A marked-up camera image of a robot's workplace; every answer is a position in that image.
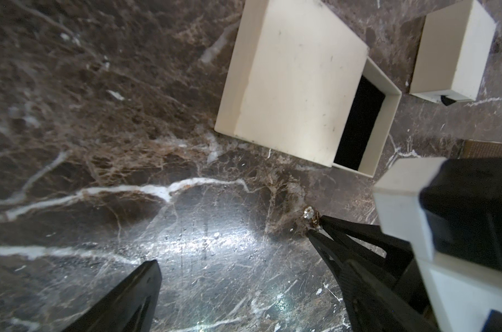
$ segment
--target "black foam insert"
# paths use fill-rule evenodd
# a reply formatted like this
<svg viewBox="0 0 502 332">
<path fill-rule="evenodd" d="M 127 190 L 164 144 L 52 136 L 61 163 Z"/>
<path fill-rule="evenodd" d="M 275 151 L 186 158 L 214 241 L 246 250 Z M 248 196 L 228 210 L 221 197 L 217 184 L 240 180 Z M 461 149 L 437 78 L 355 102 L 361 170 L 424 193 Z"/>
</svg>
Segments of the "black foam insert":
<svg viewBox="0 0 502 332">
<path fill-rule="evenodd" d="M 361 77 L 334 163 L 358 170 L 384 98 L 384 93 Z"/>
</svg>

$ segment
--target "open jewelry box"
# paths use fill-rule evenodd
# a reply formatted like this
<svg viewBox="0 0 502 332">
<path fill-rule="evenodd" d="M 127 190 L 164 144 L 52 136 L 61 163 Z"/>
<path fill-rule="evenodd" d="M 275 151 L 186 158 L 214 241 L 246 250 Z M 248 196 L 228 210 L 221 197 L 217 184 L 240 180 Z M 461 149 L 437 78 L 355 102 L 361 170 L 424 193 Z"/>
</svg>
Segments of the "open jewelry box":
<svg viewBox="0 0 502 332">
<path fill-rule="evenodd" d="M 219 133 L 372 177 L 401 91 L 319 0 L 248 0 Z"/>
</svg>

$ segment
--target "white box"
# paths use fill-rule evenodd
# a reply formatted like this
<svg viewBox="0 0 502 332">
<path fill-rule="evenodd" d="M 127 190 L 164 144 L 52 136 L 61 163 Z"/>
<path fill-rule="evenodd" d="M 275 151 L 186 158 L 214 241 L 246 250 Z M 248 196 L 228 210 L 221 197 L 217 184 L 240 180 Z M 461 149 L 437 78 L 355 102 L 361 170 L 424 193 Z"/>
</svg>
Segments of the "white box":
<svg viewBox="0 0 502 332">
<path fill-rule="evenodd" d="M 248 0 L 215 130 L 324 166 L 334 157 L 362 74 L 385 94 L 363 157 L 373 176 L 401 91 L 368 47 L 319 0 Z"/>
<path fill-rule="evenodd" d="M 496 23 L 476 0 L 426 16 L 410 94 L 438 103 L 441 96 L 476 100 Z"/>
</svg>

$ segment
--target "box lid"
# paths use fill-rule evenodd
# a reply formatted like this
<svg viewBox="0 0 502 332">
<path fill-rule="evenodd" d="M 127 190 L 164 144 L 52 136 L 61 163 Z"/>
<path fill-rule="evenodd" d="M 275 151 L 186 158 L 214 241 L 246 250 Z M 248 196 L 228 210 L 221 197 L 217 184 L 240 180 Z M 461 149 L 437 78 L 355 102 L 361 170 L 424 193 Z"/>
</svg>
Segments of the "box lid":
<svg viewBox="0 0 502 332">
<path fill-rule="evenodd" d="M 248 0 L 215 130 L 331 166 L 367 54 L 319 0 Z"/>
</svg>

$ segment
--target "marble surface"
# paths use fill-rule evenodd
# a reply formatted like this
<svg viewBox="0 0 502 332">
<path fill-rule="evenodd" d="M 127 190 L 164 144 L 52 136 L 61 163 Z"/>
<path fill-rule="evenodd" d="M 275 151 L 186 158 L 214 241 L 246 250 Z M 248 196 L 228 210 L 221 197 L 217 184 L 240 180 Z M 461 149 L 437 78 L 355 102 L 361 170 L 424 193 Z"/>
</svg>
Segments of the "marble surface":
<svg viewBox="0 0 502 332">
<path fill-rule="evenodd" d="M 423 17 L 328 0 L 407 92 Z M 58 331 L 147 259 L 153 331 L 349 331 L 302 209 L 378 223 L 397 158 L 502 141 L 502 0 L 478 100 L 405 95 L 374 179 L 213 131 L 242 0 L 0 1 L 0 331 Z"/>
</svg>

